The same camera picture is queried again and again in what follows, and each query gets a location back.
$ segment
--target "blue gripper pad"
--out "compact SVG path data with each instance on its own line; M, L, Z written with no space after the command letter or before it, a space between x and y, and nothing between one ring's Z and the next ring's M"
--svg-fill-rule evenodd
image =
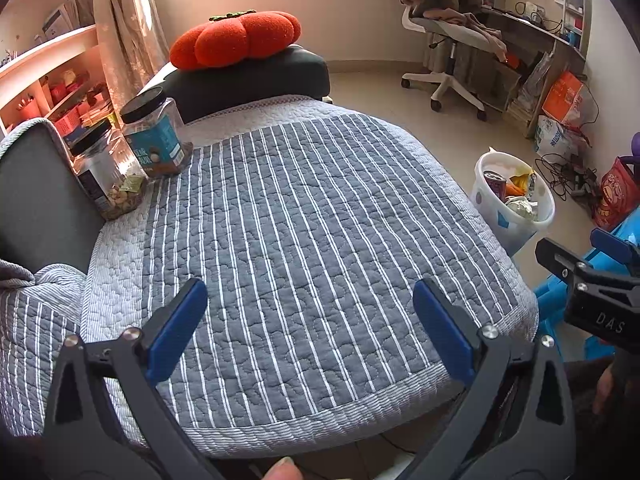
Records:
M169 378L207 308L207 286L197 280L156 335L146 356L152 386Z
M616 260L619 264L628 265L631 263L633 252L626 241L600 228L595 228L591 231L590 241L593 247L605 253L612 260Z
M476 376L473 348L424 280L414 286L414 309L449 375L471 386Z

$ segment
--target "screw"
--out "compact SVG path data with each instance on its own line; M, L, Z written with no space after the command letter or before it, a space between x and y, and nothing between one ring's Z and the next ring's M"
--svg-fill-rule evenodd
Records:
M498 329L492 324L483 326L480 332L487 339L496 339L500 335L500 332L498 332Z
M556 346L556 342L549 335L543 335L540 338L540 342L542 343L543 346L546 346L547 348L553 348L554 346Z
M127 341L135 341L136 339L138 339L140 337L140 334L142 332L140 332L139 328L136 328L134 326L130 326L129 328L127 328L123 333L122 333L122 337L124 339L126 339Z
M76 346L80 341L76 334L72 334L65 339L65 346Z

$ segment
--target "bed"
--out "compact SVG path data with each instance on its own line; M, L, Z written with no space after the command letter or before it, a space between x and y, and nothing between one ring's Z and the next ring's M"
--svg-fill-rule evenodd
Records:
M207 313L158 389L217 458L338 446L454 396L412 307L426 274L478 326L533 338L535 296L465 193L398 126L284 96L194 121L183 137L196 145L188 167L104 225L87 274L0 265L0 413L13 434L42 431L66 335L115 338L191 276L207 285Z

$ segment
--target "human hand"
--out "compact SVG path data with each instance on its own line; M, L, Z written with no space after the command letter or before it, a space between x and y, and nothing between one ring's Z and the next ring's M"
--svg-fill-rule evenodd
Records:
M593 399L593 413L595 415L599 415L602 412L607 399L613 391L614 380L613 373L611 373L611 367L612 365L609 365L598 380L596 396Z
M272 465L262 480L303 480L303 476L293 459L286 456Z

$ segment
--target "tomato-shaped cushion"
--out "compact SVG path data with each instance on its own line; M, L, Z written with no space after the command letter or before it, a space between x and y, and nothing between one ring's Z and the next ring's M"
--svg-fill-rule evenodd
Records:
M169 57L182 70L222 68L246 58L273 56L297 41L300 32L300 22L286 12L229 15L185 32Z

